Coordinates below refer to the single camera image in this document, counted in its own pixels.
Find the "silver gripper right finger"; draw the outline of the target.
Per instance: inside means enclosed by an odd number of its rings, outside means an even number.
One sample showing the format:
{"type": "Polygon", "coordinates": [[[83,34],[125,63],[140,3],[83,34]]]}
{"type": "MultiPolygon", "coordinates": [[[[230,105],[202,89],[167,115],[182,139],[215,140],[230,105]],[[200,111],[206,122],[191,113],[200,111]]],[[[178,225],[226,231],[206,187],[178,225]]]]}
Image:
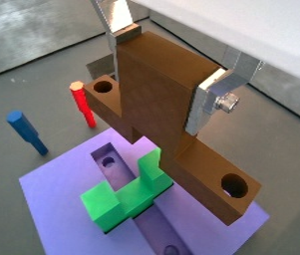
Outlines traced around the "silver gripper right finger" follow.
{"type": "Polygon", "coordinates": [[[184,122],[190,135],[196,135],[216,110],[232,112],[238,96],[231,91],[250,82],[262,66],[258,59],[231,47],[224,50],[222,64],[224,67],[216,68],[195,87],[184,122]]]}

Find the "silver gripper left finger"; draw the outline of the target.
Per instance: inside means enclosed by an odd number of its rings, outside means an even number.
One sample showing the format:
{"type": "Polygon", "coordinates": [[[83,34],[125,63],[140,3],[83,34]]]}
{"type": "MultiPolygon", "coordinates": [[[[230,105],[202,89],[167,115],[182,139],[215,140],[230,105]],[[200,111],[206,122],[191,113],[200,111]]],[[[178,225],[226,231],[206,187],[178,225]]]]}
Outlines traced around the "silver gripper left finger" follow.
{"type": "Polygon", "coordinates": [[[142,27],[134,23],[127,0],[89,0],[105,29],[108,46],[113,56],[115,78],[119,77],[116,45],[134,39],[142,27]]]}

